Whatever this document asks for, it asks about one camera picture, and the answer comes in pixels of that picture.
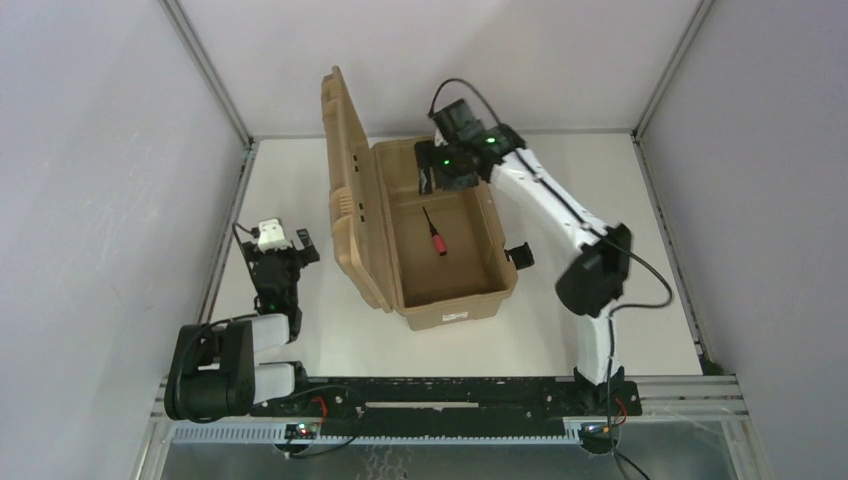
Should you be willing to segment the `red handled black screwdriver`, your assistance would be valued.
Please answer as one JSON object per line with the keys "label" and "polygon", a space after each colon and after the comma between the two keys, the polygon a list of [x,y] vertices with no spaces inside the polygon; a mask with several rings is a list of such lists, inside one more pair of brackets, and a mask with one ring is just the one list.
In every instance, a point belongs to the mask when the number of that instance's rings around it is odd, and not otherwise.
{"label": "red handled black screwdriver", "polygon": [[428,228],[429,228],[429,232],[430,232],[430,236],[431,236],[431,240],[432,240],[432,243],[433,243],[435,250],[437,251],[437,253],[440,257],[446,256],[447,255],[447,246],[446,246],[446,243],[445,243],[443,237],[441,236],[438,229],[433,224],[433,222],[432,222],[432,220],[429,216],[429,213],[427,212],[427,209],[425,207],[423,207],[422,211],[425,215],[425,218],[426,218],[426,221],[427,221],[427,224],[428,224]]}

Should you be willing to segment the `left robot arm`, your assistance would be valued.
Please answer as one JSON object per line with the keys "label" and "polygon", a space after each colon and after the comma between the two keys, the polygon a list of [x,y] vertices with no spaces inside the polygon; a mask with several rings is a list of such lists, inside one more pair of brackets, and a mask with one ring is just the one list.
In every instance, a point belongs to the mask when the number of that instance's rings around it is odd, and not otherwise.
{"label": "left robot arm", "polygon": [[255,290],[254,312],[181,327],[164,394],[166,415],[198,424],[248,414],[256,403],[293,391],[295,368],[285,363],[261,374],[255,354],[295,341],[301,331],[298,282],[301,271],[320,261],[309,232],[302,246],[272,239],[259,227],[238,248]]}

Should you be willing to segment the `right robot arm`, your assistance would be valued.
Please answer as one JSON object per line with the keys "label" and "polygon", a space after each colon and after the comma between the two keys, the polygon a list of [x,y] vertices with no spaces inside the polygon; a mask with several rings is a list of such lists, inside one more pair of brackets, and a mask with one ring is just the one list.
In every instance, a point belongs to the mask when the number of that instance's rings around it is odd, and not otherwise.
{"label": "right robot arm", "polygon": [[576,317],[578,357],[574,367],[577,409],[613,411],[623,385],[616,353],[616,310],[629,277],[632,233],[586,210],[545,169],[527,141],[505,123],[486,127],[468,103],[456,100],[428,113],[436,131],[420,150],[421,194],[494,187],[531,213],[568,256],[554,285],[560,303]]}

